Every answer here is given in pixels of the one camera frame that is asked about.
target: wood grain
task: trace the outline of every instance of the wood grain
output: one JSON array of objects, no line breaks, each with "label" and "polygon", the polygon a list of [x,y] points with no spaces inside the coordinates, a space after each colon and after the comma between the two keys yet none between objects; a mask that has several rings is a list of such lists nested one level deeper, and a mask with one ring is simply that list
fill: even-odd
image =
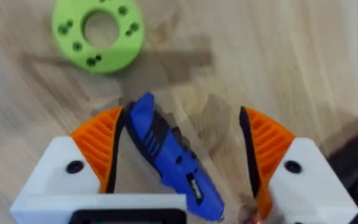
[{"label": "wood grain", "polygon": [[[53,0],[0,0],[0,223],[49,141],[119,99],[155,94],[238,223],[251,198],[240,105],[332,153],[358,132],[358,1],[138,0],[137,60],[91,77],[53,44]],[[120,141],[118,192],[172,192]],[[190,223],[205,223],[190,216]]]}]

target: green 3d printed ring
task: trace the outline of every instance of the green 3d printed ring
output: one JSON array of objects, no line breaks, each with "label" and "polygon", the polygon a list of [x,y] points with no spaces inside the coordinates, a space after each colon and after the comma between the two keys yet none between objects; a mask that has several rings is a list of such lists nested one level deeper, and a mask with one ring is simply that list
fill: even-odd
[{"label": "green 3d printed ring", "polygon": [[[85,39],[84,26],[92,13],[112,16],[119,28],[117,41],[99,49]],[[129,65],[140,52],[144,25],[133,0],[58,0],[53,10],[52,32],[68,60],[92,73],[108,73]]]}]

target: wooden table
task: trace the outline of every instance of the wooden table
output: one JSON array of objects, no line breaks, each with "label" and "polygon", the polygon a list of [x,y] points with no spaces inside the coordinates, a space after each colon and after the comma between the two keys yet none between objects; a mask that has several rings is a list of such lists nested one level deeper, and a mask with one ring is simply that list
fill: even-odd
[{"label": "wooden table", "polygon": [[[314,139],[328,155],[358,132],[358,2],[138,0],[139,58],[91,77],[53,44],[54,0],[0,0],[0,223],[49,141],[119,99],[155,94],[237,223],[251,197],[240,105]],[[118,192],[172,192],[120,141]],[[204,223],[190,216],[190,223]]]}]

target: white plastic base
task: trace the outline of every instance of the white plastic base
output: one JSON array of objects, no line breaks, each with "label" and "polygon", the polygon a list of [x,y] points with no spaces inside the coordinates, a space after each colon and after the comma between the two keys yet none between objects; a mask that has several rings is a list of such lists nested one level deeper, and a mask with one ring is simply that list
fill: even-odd
[{"label": "white plastic base", "polygon": [[[301,172],[289,172],[295,161]],[[328,162],[307,138],[296,138],[269,182],[273,210],[264,223],[346,224],[358,214],[357,205]]]},{"label": "white plastic base", "polygon": [[[84,168],[66,172],[71,161]],[[52,140],[11,207],[18,224],[67,224],[80,209],[178,208],[186,197],[178,194],[99,194],[100,182],[71,137]]]}]

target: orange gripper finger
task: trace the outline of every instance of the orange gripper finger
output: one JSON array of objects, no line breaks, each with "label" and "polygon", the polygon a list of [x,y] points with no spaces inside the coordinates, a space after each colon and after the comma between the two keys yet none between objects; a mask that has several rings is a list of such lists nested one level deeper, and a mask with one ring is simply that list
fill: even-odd
[{"label": "orange gripper finger", "polygon": [[100,180],[100,193],[114,192],[118,142],[124,127],[122,109],[104,111],[70,134]]},{"label": "orange gripper finger", "polygon": [[240,125],[247,147],[252,191],[262,220],[271,209],[269,181],[295,136],[272,118],[251,108],[242,107]]}]

